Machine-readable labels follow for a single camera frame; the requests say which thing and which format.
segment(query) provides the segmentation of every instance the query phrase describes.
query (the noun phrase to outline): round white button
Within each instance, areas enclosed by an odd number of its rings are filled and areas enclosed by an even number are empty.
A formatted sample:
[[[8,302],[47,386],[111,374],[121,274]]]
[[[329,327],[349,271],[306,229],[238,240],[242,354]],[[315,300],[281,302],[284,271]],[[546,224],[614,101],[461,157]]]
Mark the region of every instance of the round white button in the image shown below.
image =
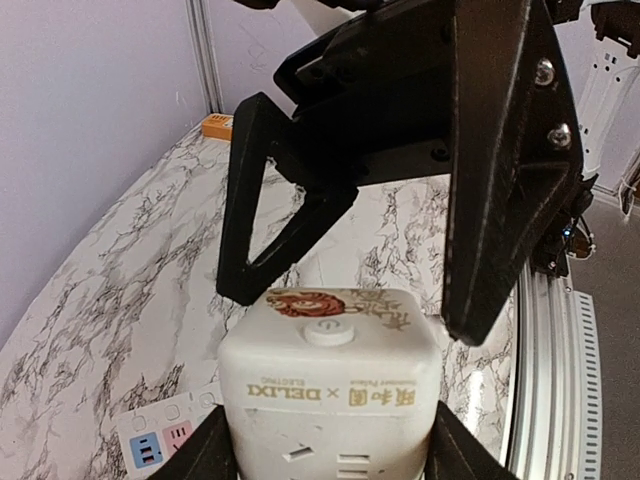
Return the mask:
[[[304,338],[307,342],[319,347],[337,347],[353,340],[356,329],[344,320],[323,318],[304,327]]]

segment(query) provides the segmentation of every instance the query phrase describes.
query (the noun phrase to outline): orange object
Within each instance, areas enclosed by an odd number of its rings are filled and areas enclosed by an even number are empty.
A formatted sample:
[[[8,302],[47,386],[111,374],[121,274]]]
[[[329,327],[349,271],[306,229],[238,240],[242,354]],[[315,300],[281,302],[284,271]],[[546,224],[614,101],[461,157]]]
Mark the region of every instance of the orange object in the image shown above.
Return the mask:
[[[209,115],[202,122],[202,134],[205,137],[231,141],[232,129],[233,115],[214,113],[213,115]]]

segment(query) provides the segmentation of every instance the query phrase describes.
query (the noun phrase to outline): screw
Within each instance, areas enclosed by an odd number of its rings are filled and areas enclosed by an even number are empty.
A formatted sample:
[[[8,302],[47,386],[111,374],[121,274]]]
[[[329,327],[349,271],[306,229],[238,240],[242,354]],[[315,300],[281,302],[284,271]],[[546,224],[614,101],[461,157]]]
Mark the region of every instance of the screw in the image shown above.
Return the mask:
[[[547,134],[547,139],[557,150],[568,150],[571,147],[571,130],[569,125],[561,123]]]
[[[556,78],[556,70],[553,63],[548,58],[543,58],[538,62],[536,68],[536,85],[539,87],[548,87]]]

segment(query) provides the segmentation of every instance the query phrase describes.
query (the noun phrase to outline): marble surface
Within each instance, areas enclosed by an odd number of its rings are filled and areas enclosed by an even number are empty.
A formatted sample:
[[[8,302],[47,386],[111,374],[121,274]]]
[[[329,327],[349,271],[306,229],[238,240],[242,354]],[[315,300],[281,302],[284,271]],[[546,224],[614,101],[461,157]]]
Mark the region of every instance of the marble surface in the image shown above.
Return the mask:
[[[105,214],[0,352],[0,479],[126,478],[114,417],[217,381],[245,309],[215,293],[229,145],[189,133]],[[258,252],[303,192],[265,175]],[[448,178],[372,186],[280,286],[395,287],[438,313]],[[442,399],[496,456],[513,302],[481,348],[446,338]]]

